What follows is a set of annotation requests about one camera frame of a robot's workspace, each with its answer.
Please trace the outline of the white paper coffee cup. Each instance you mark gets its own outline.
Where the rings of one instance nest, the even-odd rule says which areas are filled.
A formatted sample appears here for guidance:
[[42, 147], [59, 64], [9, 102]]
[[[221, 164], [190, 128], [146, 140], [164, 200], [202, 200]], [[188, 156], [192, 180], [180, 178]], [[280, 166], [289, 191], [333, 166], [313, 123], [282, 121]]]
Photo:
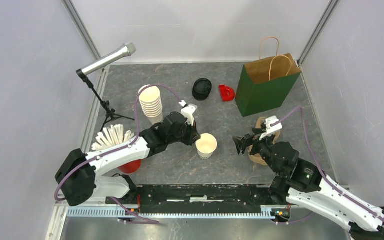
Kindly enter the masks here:
[[209, 159], [218, 147], [216, 138], [210, 133], [203, 133], [195, 142], [197, 153], [201, 159]]

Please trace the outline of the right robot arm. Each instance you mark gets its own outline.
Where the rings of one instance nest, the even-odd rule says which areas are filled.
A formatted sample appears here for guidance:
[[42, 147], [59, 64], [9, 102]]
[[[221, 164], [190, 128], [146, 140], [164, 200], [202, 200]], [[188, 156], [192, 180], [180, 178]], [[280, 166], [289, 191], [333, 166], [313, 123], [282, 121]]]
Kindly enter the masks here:
[[232, 140], [238, 154], [250, 148], [249, 154], [259, 155], [275, 173], [268, 189], [273, 203], [306, 208], [342, 227], [353, 240], [384, 240], [384, 207], [351, 194], [319, 166], [300, 158], [289, 142], [274, 142], [266, 127], [252, 131]]

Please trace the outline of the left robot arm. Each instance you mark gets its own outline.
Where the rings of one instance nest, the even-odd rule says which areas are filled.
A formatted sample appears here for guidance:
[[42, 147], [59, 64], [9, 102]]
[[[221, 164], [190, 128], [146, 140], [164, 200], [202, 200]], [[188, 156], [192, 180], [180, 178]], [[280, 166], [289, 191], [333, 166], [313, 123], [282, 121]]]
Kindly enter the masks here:
[[133, 203], [137, 190], [124, 177], [107, 177], [106, 173], [137, 160], [144, 160], [183, 143], [192, 146], [200, 139], [192, 112], [171, 112], [162, 122], [140, 132], [134, 139], [105, 150], [84, 153], [72, 150], [57, 171], [54, 198], [79, 206], [91, 198], [115, 197]]

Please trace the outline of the brown cardboard cup carriers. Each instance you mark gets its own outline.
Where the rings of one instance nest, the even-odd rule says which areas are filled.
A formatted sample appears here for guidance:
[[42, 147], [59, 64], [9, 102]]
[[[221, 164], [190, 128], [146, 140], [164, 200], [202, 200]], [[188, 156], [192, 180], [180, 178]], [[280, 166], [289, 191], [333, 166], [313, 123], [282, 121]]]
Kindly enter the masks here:
[[[259, 117], [257, 122], [256, 122], [256, 124], [255, 124], [255, 127], [257, 129], [261, 129], [262, 128], [262, 123], [264, 122], [265, 119], [266, 119], [266, 117], [263, 117], [263, 116]], [[273, 139], [273, 143], [274, 144], [278, 141], [280, 135], [281, 135], [280, 131], [274, 134], [274, 139]], [[248, 148], [248, 150], [247, 150], [249, 159], [252, 162], [254, 162], [255, 164], [259, 164], [259, 165], [267, 167], [268, 164], [263, 160], [263, 158], [259, 154], [251, 155], [252, 148], [253, 148], [253, 146], [251, 145]]]

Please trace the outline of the red plastic holder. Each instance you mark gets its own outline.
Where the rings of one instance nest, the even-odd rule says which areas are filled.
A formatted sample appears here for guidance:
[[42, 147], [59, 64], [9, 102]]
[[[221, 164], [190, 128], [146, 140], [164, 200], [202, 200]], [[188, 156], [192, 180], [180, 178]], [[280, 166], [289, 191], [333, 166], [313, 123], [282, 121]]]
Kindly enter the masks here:
[[218, 86], [221, 100], [223, 102], [230, 102], [235, 99], [236, 93], [235, 90], [229, 86], [226, 86], [224, 84], [221, 84]]

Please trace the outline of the stack of white paper cups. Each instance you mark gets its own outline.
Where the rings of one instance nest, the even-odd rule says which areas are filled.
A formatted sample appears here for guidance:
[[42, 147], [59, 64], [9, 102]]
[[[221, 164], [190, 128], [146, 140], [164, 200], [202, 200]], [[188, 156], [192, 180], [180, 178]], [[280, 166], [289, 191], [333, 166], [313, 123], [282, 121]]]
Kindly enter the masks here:
[[161, 100], [161, 92], [157, 86], [149, 84], [142, 86], [138, 93], [139, 102], [144, 115], [152, 124], [157, 124], [163, 121], [163, 104]]

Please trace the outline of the stack of black lids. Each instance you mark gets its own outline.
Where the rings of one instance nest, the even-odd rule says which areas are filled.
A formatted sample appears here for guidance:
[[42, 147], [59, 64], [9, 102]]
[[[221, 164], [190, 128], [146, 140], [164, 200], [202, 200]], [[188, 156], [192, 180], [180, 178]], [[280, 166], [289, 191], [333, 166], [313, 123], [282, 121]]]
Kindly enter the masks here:
[[198, 101], [204, 101], [209, 97], [212, 88], [213, 85], [209, 79], [200, 78], [195, 81], [192, 87], [192, 96]]

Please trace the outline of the green paper bag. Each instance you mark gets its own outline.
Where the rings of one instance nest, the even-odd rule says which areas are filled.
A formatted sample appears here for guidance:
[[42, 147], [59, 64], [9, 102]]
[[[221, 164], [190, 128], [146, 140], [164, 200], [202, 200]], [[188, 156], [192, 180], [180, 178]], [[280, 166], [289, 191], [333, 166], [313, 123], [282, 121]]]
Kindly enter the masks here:
[[[265, 40], [277, 41], [276, 54], [261, 58]], [[258, 60], [243, 64], [235, 103], [242, 117], [281, 107], [302, 71], [289, 53], [279, 54], [280, 41], [267, 36], [259, 45]]]

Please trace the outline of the red cup with straws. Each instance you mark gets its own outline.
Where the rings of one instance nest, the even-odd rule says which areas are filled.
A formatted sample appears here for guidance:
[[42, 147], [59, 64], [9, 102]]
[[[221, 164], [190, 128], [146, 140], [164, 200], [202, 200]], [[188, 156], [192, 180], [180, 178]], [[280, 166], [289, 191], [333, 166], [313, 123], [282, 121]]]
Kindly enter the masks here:
[[[128, 142], [135, 137], [135, 134], [131, 130], [125, 131], [122, 124], [111, 125], [110, 127], [104, 127], [95, 137], [95, 142], [91, 145], [92, 151], [103, 151], [110, 147], [120, 145]], [[118, 170], [124, 174], [132, 174], [136, 172], [142, 164], [142, 160], [138, 159], [133, 162], [121, 165]]]

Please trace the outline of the silver microphone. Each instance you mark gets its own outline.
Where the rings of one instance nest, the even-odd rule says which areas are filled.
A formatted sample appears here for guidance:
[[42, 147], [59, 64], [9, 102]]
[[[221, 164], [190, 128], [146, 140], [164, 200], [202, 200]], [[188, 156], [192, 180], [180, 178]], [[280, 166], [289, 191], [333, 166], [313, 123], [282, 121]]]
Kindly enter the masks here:
[[92, 74], [106, 66], [122, 59], [125, 57], [130, 57], [136, 52], [136, 47], [133, 43], [129, 42], [123, 44], [121, 47], [116, 49], [115, 51], [101, 57], [100, 59], [76, 70], [76, 74], [80, 77], [86, 77], [89, 74]]

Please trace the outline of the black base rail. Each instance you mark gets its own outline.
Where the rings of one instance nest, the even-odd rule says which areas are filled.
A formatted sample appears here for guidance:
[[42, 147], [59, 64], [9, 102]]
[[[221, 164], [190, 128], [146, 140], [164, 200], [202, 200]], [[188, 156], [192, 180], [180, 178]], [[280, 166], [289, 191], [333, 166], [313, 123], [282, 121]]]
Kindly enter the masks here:
[[264, 216], [286, 223], [292, 216], [291, 206], [285, 201], [276, 203], [264, 184], [144, 184], [117, 201], [146, 218]]

